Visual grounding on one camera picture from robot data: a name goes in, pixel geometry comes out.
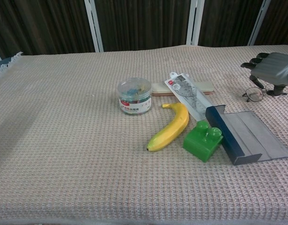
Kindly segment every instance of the banana stem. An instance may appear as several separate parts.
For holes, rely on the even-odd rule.
[[[162,104],[162,108],[171,108],[171,104]]]

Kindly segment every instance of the red logo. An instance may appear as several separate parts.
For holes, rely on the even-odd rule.
[[[126,106],[129,106],[129,103],[128,103],[128,102],[124,102],[124,101],[121,100],[121,103],[124,104],[124,105],[126,105]]]

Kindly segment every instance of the jar label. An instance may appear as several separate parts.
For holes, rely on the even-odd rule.
[[[144,113],[150,109],[152,106],[152,98],[150,97],[141,103],[130,103],[119,99],[119,106],[125,112],[129,114],[139,114]]]

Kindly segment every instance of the jar lid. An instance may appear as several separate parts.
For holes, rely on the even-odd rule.
[[[139,77],[132,77],[118,84],[118,95],[122,98],[139,100],[151,95],[151,83]]]

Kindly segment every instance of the beige waffle blanket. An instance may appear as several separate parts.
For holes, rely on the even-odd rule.
[[[220,147],[203,163],[182,148],[193,118],[169,146],[148,152],[174,117],[161,104],[177,99],[152,97],[148,113],[128,116],[116,95],[128,77],[157,83],[189,73],[212,81],[215,105],[253,110],[288,148],[288,95],[242,97],[254,84],[240,65],[260,52],[288,54],[288,46],[21,56],[0,75],[0,224],[284,223],[288,158],[234,166]]]

